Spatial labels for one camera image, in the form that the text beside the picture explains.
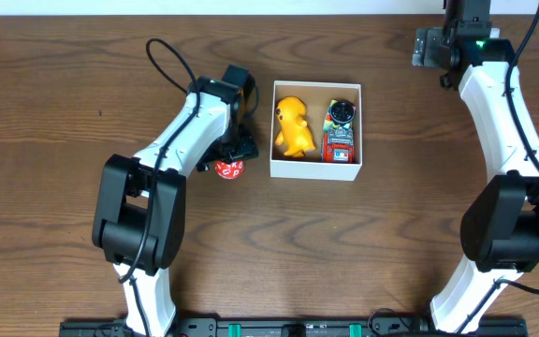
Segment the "multicoloured puzzle cube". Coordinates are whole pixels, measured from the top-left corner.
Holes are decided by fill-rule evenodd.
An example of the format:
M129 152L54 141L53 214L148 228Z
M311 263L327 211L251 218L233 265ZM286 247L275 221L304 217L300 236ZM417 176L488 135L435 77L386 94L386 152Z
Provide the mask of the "multicoloured puzzle cube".
M330 130L330 128L339 128L339 127L343 127L345 129L348 129L348 128L350 128L352 126L352 122L350 124L347 124L347 125L335 125L331 121L331 117L330 117L329 113L327 112L325 120L324 120L323 131L328 132Z

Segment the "red toy robot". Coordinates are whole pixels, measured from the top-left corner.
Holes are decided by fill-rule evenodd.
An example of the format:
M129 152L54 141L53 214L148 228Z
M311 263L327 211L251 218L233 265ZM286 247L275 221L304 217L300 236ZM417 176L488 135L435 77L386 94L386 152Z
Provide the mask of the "red toy robot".
M323 133L321 158L326 163L354 162L354 132L350 128L329 127Z

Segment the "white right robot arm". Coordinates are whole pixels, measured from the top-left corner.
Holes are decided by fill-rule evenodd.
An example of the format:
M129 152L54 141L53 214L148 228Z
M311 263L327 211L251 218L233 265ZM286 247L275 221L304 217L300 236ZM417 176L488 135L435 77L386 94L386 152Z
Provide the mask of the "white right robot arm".
M472 115L488 182L463 214L462 258L409 336L519 336L517 319L488 319L488 307L539 264L539 136L520 87L521 48L500 36L490 4L446 0L439 27L415 34L414 66L439 67Z

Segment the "small black round cap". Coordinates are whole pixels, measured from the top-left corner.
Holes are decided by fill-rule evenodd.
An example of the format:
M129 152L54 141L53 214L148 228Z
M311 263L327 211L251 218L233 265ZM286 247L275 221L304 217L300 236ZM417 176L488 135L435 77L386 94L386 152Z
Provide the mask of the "small black round cap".
M354 120L356 107L346 100L332 100L328 113L335 125L347 125Z

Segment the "red ball with white letters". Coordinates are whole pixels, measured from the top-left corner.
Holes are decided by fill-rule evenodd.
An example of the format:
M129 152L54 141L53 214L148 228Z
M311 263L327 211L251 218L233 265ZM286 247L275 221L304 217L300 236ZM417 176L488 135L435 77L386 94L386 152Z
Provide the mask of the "red ball with white letters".
M245 164L242 160L232 163L216 161L214 164L215 172L223 179L235 180L238 179L244 172Z

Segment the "orange toy dinosaur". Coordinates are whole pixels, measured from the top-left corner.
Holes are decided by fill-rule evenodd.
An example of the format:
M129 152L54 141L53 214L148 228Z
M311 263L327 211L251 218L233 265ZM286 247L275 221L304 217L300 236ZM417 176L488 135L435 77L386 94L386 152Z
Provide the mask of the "orange toy dinosaur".
M295 96L287 96L277 104L275 115L281 130L274 143L286 147L284 156L298 158L315 150L313 134L305 119L306 111L303 101Z

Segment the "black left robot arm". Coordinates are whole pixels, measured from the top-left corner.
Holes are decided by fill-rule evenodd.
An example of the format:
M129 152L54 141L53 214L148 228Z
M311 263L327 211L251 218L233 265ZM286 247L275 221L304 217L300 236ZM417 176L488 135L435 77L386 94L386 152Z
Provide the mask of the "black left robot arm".
M124 286L128 315L114 324L116 335L176 334L170 266L185 230L186 180L195 170L258 156L244 123L255 91L246 68L229 66L220 80L201 76L160 136L131 157L114 154L105 163L92 242Z

